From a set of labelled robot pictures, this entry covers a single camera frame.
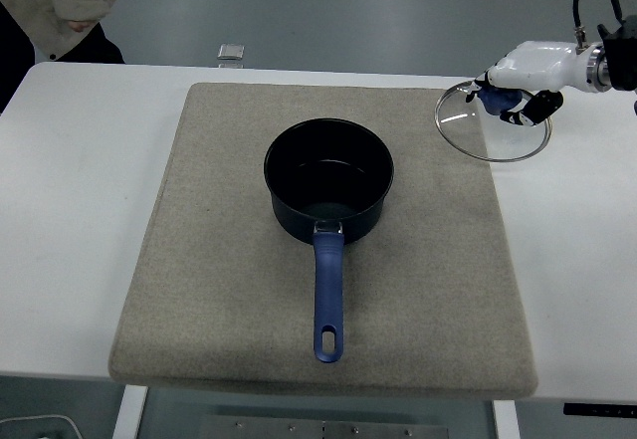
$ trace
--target gray felt mat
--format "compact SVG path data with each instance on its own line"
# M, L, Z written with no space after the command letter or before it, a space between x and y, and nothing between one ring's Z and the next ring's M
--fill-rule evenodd
M111 376L234 392L532 394L531 345L491 170L440 137L433 122L440 95L193 86ZM334 364L313 352L312 246L277 223L263 178L274 138L316 117L367 126L395 164L379 223L345 247L345 353Z

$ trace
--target pan handle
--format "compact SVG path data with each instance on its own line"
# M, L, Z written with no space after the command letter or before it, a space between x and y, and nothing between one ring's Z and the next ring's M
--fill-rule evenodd
M315 356L336 362L343 352L342 233L316 231L312 236L317 262L315 286Z

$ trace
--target white table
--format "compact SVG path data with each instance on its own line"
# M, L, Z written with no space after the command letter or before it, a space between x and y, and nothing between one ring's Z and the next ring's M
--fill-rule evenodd
M446 89L460 81L37 65L0 117L0 374L107 378L191 85ZM545 151L492 165L531 331L535 396L637 402L636 97L564 96Z

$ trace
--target black saucepan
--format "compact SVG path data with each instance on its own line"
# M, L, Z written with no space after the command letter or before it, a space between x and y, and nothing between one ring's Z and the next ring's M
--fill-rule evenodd
M376 224L393 179L393 161L371 130L348 120L316 118L281 133L264 172L275 216L316 257L316 357L343 353L343 245Z

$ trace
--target robotic hand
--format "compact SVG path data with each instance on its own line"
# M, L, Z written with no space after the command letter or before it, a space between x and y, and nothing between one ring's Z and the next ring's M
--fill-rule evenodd
M637 89L637 16L623 18L619 0L611 0L620 24L615 33L597 27L602 43L588 45L573 0L577 44L526 41L474 79L467 102L478 96L488 113L518 125L536 125L558 110L559 92L572 86L586 93ZM536 92L527 102L523 90Z

